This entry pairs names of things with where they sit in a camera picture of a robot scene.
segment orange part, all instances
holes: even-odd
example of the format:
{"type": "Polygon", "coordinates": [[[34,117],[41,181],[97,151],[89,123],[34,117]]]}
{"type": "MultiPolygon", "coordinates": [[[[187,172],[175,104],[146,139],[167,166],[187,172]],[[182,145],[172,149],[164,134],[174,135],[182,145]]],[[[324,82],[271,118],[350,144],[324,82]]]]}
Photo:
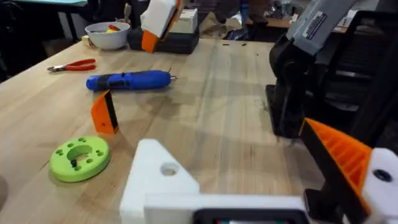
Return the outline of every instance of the orange part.
{"type": "Polygon", "coordinates": [[[158,41],[159,38],[155,34],[149,32],[148,30],[144,30],[144,34],[142,35],[141,47],[146,52],[154,53],[158,41]]]}
{"type": "Polygon", "coordinates": [[[95,100],[91,108],[91,117],[97,132],[115,134],[118,131],[118,120],[116,119],[112,95],[109,90],[95,100]]]}
{"type": "Polygon", "coordinates": [[[318,121],[305,118],[304,122],[307,122],[312,127],[314,133],[336,162],[364,208],[370,213],[370,207],[362,198],[361,192],[368,171],[372,149],[355,138],[318,121]]]}

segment wooden workbench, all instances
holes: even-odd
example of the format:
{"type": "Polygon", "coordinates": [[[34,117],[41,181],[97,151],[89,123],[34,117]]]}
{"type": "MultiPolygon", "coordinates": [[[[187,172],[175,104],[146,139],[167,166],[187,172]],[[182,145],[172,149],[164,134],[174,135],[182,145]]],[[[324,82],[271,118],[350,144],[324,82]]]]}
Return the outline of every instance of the wooden workbench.
{"type": "Polygon", "coordinates": [[[275,83],[272,44],[201,40],[189,56],[107,52],[81,43],[0,85],[0,223],[119,223],[118,207],[137,143],[158,139],[204,193],[301,195],[323,177],[300,143],[276,138],[264,87],[275,83]],[[49,74],[52,65],[95,58],[90,72],[49,74]],[[113,94],[120,131],[109,166],[68,184],[49,174],[61,143],[97,135],[90,116],[98,96],[88,76],[149,69],[179,77],[170,88],[113,94]]]}

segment green ring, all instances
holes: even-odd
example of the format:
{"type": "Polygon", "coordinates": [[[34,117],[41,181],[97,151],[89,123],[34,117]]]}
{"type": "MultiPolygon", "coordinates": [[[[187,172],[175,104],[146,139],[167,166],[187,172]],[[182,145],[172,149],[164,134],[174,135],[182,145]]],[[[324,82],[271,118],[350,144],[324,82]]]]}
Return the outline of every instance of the green ring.
{"type": "Polygon", "coordinates": [[[59,146],[51,155],[50,171],[58,180],[78,182],[100,173],[110,160],[109,145],[104,139],[85,136],[59,146]],[[70,161],[82,154],[87,157],[77,160],[77,166],[72,167],[70,161]]]}

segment orange 3d printed part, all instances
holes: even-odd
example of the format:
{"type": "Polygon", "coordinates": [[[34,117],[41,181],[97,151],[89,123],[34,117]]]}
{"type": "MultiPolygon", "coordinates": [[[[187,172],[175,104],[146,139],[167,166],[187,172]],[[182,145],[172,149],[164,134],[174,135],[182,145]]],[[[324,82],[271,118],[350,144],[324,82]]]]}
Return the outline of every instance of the orange 3d printed part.
{"type": "Polygon", "coordinates": [[[308,118],[304,119],[300,137],[343,210],[355,211],[361,215],[359,218],[369,215],[371,210],[363,199],[362,189],[372,149],[341,131],[308,118]]]}
{"type": "Polygon", "coordinates": [[[109,90],[96,99],[91,108],[94,126],[97,132],[115,134],[119,129],[114,111],[112,95],[109,90]]]}

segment bowl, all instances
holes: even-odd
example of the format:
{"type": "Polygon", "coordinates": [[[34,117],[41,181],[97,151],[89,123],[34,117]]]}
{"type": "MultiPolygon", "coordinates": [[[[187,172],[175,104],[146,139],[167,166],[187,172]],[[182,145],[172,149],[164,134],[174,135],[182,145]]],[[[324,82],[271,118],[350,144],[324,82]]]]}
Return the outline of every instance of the bowl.
{"type": "Polygon", "coordinates": [[[124,22],[100,22],[86,27],[86,33],[92,43],[104,50],[116,50],[124,47],[130,25],[124,22]],[[106,33],[109,25],[114,25],[120,31],[106,33]]]}

